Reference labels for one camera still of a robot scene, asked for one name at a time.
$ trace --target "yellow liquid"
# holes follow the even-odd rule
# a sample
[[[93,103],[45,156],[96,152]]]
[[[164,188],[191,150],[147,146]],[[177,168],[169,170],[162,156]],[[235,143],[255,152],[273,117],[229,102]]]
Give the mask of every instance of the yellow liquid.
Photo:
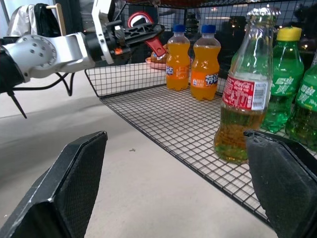
[[[166,66],[171,66],[174,69],[180,66],[186,66],[189,68],[190,66],[190,58],[188,56],[188,49],[190,47],[189,43],[168,43],[167,44],[167,59]],[[169,89],[174,89],[176,91],[180,91],[182,89],[186,89],[189,83],[189,74],[185,78],[177,78],[174,75],[166,75],[166,85]]]
[[[195,60],[192,64],[193,71],[202,72],[204,74],[215,74],[219,72],[219,63],[217,56],[220,52],[220,47],[215,46],[194,46]],[[212,100],[217,90],[217,84],[208,87],[194,87],[191,85],[190,91],[192,96],[197,100],[207,99]]]

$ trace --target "fanta bottle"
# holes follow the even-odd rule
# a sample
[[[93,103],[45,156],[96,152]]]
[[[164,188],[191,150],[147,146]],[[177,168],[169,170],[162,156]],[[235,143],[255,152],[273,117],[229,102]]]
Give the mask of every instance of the fanta bottle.
[[[217,56],[221,45],[214,38],[216,26],[203,25],[202,37],[194,44],[195,60],[192,64],[190,91],[197,100],[212,100],[219,73]]]
[[[184,35],[184,25],[175,25],[173,31],[174,36],[167,42],[166,84],[167,88],[180,91],[189,83],[190,42]]]

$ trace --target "plastic bottle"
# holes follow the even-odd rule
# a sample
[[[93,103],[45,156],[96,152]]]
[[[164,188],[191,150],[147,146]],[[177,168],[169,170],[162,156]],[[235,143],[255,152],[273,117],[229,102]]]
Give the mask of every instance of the plastic bottle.
[[[304,75],[285,132],[291,139],[317,151],[317,64]]]
[[[262,128],[274,133],[285,126],[291,115],[292,101],[303,76],[304,64],[297,48],[301,32],[301,28],[285,27],[277,33],[273,48],[271,98],[262,123]]]
[[[269,102],[272,83],[272,41],[279,10],[253,9],[249,31],[233,60],[221,103],[220,126],[214,148],[221,159],[237,164],[247,162],[243,132],[260,128]]]
[[[216,26],[203,25],[202,37],[194,44],[195,60],[192,64],[190,91],[197,100],[212,100],[217,90],[221,45],[214,38]]]
[[[167,42],[166,85],[169,89],[180,91],[186,89],[189,83],[190,42],[184,35],[184,25],[175,25],[173,31],[174,36]]]

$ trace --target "sprite bottle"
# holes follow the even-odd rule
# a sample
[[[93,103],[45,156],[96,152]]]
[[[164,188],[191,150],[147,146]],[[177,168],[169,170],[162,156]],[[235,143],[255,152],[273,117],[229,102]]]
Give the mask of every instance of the sprite bottle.
[[[317,64],[305,73],[285,132],[290,139],[317,150]]]
[[[291,115],[294,100],[304,72],[297,42],[302,29],[285,27],[278,31],[273,48],[273,84],[262,128],[273,133],[281,130]]]

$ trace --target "table surface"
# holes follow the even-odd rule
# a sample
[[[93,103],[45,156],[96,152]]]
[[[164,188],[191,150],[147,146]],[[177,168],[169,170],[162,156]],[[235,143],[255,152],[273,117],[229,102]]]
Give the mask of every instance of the table surface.
[[[44,86],[56,75],[33,79]],[[275,232],[103,105],[83,72],[68,97],[63,84],[16,92],[24,119],[0,95],[0,226],[63,147],[108,133],[100,188],[87,238],[276,238]]]

